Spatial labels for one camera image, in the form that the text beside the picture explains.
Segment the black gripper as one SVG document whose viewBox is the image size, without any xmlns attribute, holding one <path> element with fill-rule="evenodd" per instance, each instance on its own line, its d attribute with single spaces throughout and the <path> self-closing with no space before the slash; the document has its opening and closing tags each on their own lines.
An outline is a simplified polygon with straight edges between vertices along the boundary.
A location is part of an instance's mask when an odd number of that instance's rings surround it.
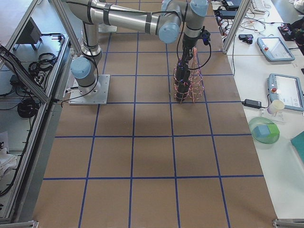
<svg viewBox="0 0 304 228">
<path fill-rule="evenodd" d="M 182 62 L 189 62 L 193 58 L 193 48 L 196 46 L 198 38 L 199 37 L 189 37 L 184 33 L 182 39 Z"/>
</svg>

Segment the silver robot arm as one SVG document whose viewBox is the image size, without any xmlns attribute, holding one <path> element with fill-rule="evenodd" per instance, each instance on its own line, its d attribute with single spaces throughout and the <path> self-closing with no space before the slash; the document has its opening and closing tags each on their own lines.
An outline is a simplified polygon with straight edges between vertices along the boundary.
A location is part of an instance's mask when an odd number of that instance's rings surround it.
<svg viewBox="0 0 304 228">
<path fill-rule="evenodd" d="M 100 0 L 69 0 L 67 4 L 83 23 L 81 50 L 84 56 L 90 58 L 100 57 L 102 53 L 98 44 L 98 26 L 101 23 L 154 34 L 166 44 L 177 39 L 180 25 L 186 25 L 182 40 L 183 54 L 175 71 L 176 97 L 179 100 L 186 97 L 190 88 L 191 68 L 188 64 L 193 57 L 193 48 L 198 39 L 202 39 L 205 45 L 209 44 L 209 33 L 203 25 L 209 7 L 206 0 L 164 0 L 160 12 L 139 11 Z"/>
</svg>

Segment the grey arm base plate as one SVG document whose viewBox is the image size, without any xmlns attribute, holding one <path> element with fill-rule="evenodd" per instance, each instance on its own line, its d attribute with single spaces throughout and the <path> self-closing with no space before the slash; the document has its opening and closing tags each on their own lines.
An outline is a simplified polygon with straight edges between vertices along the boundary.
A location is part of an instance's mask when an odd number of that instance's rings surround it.
<svg viewBox="0 0 304 228">
<path fill-rule="evenodd" d="M 79 87 L 78 82 L 74 79 L 73 86 L 76 86 L 77 89 L 71 91 L 68 100 L 70 105 L 107 104 L 110 75 L 95 75 L 95 77 L 98 78 L 98 82 L 87 88 Z"/>
<path fill-rule="evenodd" d="M 111 25 L 106 25 L 104 23 L 101 23 L 101 24 L 99 24 L 98 32 L 99 33 L 116 33 L 117 26 L 111 26 Z"/>
</svg>

